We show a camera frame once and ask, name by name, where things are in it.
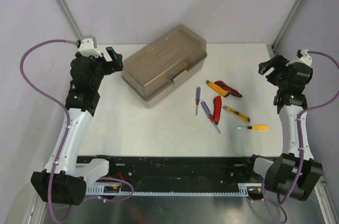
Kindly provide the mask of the beige plastic tool box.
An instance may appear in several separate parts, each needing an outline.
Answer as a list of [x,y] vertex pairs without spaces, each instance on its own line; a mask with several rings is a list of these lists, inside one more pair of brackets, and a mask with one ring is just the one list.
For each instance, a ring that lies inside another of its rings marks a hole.
[[183,24],[123,61],[122,79],[152,108],[202,69],[206,40]]

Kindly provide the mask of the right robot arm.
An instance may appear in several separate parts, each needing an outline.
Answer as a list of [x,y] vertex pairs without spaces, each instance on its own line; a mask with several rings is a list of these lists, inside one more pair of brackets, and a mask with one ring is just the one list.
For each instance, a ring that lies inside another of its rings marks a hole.
[[253,155],[245,167],[250,182],[264,179],[265,189],[284,197],[306,201],[323,174],[314,160],[306,130],[307,100],[303,91],[313,76],[312,58],[305,50],[289,61],[277,55],[258,66],[260,75],[278,87],[273,104],[277,107],[282,133],[282,154],[275,160]]

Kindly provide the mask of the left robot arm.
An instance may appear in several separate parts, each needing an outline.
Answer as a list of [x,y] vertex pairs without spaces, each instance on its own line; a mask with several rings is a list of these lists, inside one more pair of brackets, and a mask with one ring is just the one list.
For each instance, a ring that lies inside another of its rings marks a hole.
[[34,172],[31,184],[44,202],[80,205],[86,190],[103,178],[116,178],[117,168],[107,160],[93,159],[77,167],[77,157],[85,132],[100,99],[99,86],[104,76],[123,70],[122,55],[106,48],[111,57],[84,56],[77,52],[70,63],[70,88],[66,97],[66,114],[57,143],[41,172]]

